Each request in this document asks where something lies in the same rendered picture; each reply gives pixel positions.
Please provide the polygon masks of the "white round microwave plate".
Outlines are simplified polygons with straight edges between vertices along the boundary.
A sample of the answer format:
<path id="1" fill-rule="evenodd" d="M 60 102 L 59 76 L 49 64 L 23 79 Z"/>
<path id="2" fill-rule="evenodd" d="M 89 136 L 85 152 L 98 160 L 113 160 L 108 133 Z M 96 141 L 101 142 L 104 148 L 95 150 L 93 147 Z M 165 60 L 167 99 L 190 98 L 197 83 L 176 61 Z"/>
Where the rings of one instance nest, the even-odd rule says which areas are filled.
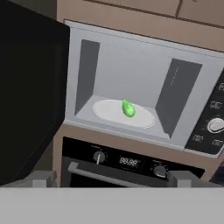
<path id="1" fill-rule="evenodd" d="M 131 104 L 135 109 L 133 116 L 127 116 L 123 112 L 123 102 L 119 100 L 100 100 L 94 103 L 92 110 L 105 121 L 129 125 L 136 128 L 148 129 L 152 127 L 156 119 L 147 109 Z"/>

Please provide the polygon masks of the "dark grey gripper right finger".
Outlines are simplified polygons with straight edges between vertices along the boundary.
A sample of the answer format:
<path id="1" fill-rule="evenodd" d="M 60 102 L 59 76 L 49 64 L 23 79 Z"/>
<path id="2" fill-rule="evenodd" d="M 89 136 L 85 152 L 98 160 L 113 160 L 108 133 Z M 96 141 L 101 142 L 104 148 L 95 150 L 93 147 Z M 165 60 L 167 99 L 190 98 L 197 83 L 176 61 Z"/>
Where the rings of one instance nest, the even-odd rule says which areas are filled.
<path id="1" fill-rule="evenodd" d="M 177 188 L 193 188 L 193 187 L 215 187 L 215 184 L 200 180 L 189 171 L 169 171 L 168 172 L 169 187 Z"/>

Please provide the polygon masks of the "black microwave door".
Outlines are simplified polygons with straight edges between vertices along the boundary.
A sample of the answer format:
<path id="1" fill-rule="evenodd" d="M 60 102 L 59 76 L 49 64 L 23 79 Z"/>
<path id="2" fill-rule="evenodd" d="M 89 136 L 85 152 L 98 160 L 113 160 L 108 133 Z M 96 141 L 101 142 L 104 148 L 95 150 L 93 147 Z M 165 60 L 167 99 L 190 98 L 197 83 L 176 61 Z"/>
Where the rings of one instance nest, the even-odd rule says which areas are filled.
<path id="1" fill-rule="evenodd" d="M 0 0 L 0 186 L 24 179 L 65 118 L 70 28 Z"/>

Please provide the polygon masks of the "green vegetable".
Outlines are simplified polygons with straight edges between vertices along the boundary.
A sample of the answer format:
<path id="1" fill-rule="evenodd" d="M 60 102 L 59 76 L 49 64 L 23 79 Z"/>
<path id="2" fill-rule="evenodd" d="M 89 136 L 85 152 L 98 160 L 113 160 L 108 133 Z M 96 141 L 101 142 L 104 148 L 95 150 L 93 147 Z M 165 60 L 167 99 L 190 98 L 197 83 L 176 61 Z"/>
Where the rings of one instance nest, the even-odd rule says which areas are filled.
<path id="1" fill-rule="evenodd" d="M 136 113 L 136 110 L 134 106 L 131 104 L 130 101 L 123 99 L 122 100 L 122 112 L 127 116 L 127 117 L 133 117 Z"/>

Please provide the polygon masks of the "black built-in oven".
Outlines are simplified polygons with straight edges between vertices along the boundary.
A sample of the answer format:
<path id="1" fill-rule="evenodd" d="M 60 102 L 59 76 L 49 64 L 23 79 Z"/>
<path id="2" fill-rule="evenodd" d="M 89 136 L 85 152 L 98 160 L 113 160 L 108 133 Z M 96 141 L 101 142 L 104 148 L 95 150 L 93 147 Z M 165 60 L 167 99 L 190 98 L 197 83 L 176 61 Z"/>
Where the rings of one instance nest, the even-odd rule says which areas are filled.
<path id="1" fill-rule="evenodd" d="M 88 162 L 96 165 L 104 165 L 162 179 L 166 182 L 168 182 L 167 172 L 169 171 L 189 171 L 198 178 L 201 178 L 205 172 L 201 168 L 190 165 L 147 157 L 96 143 L 64 137 L 62 141 L 60 178 L 60 185 L 62 187 L 126 187 L 71 173 L 67 170 L 71 162 Z"/>

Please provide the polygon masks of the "tan wooden cupboard door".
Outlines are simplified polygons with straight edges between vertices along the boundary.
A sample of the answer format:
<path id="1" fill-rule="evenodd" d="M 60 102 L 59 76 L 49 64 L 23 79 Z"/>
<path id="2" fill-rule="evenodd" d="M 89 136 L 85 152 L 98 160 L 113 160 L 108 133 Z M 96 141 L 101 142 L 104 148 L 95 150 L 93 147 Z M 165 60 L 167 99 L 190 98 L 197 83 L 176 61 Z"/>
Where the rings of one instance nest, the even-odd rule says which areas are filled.
<path id="1" fill-rule="evenodd" d="M 224 27 L 224 0 L 182 0 L 177 18 Z"/>
<path id="2" fill-rule="evenodd" d="M 180 0 L 86 0 L 98 4 L 107 4 L 134 11 L 142 11 L 174 17 Z"/>

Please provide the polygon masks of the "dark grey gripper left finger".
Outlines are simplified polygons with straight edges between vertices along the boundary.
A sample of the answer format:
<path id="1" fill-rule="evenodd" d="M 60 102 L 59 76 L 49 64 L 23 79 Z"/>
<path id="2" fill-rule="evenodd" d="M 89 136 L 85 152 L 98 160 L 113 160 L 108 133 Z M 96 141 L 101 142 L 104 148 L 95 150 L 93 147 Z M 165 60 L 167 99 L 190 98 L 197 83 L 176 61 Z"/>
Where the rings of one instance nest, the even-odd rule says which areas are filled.
<path id="1" fill-rule="evenodd" d="M 7 187 L 37 187 L 47 188 L 56 186 L 55 171 L 34 171 L 24 179 L 7 184 Z"/>

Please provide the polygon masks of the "grey microwave oven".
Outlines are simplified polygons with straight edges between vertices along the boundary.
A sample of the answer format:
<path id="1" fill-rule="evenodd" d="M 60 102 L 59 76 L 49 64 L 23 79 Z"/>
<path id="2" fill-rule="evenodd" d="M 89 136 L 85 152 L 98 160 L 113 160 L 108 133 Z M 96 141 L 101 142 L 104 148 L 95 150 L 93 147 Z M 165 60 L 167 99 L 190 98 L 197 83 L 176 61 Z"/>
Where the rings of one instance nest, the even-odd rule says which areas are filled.
<path id="1" fill-rule="evenodd" d="M 217 158 L 224 151 L 224 52 L 69 22 L 65 122 Z M 100 100 L 126 99 L 155 124 L 136 128 L 99 118 Z"/>

